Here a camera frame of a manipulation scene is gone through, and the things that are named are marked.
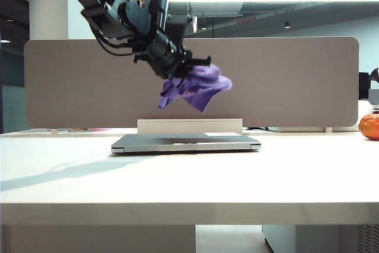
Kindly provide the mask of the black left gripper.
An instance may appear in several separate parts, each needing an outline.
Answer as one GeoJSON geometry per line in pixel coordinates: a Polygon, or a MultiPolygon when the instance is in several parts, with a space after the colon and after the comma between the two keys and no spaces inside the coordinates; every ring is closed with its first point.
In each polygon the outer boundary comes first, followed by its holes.
{"type": "Polygon", "coordinates": [[[161,31],[132,48],[134,63],[145,61],[154,73],[162,79],[178,78],[177,88],[183,86],[191,66],[210,66],[211,57],[206,59],[193,58],[192,52],[183,45],[175,44],[161,31]]]}

